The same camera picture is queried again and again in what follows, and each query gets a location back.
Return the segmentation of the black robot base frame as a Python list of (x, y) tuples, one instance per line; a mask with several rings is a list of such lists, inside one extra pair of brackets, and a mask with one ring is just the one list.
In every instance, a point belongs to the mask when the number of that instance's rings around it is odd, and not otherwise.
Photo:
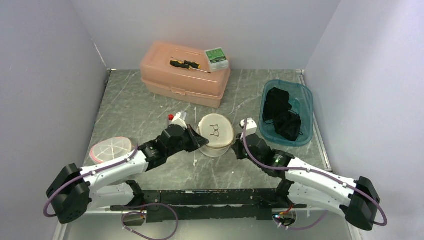
[(130, 203), (110, 206), (113, 212), (142, 211), (148, 223), (179, 220), (271, 220), (279, 211), (304, 208), (275, 188), (142, 190), (135, 188)]

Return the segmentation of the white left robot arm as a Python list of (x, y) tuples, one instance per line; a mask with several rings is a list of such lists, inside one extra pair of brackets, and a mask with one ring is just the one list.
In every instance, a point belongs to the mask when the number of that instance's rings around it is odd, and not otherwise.
[(102, 207), (140, 210), (145, 194), (134, 180), (123, 180), (164, 165), (168, 158), (185, 151), (194, 152), (209, 143), (191, 125), (171, 124), (156, 139), (137, 146), (131, 153), (101, 164), (78, 168), (66, 165), (46, 191), (43, 214), (67, 224), (89, 209)]

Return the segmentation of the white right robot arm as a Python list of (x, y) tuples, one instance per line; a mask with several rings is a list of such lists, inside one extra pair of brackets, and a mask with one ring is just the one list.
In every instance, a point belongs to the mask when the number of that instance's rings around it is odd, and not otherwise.
[(256, 134), (238, 134), (231, 149), (238, 160), (248, 159), (268, 176), (281, 180), (274, 192), (280, 207), (321, 208), (365, 231), (378, 225), (381, 200), (368, 178), (355, 180), (319, 169), (288, 152), (272, 149)]

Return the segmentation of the white mesh laundry bag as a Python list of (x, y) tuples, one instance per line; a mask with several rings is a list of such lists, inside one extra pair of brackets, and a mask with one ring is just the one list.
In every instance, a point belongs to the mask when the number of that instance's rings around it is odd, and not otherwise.
[(198, 123), (196, 132), (209, 141), (199, 150), (210, 158), (223, 156), (235, 139), (232, 123), (225, 116), (217, 113), (204, 116)]

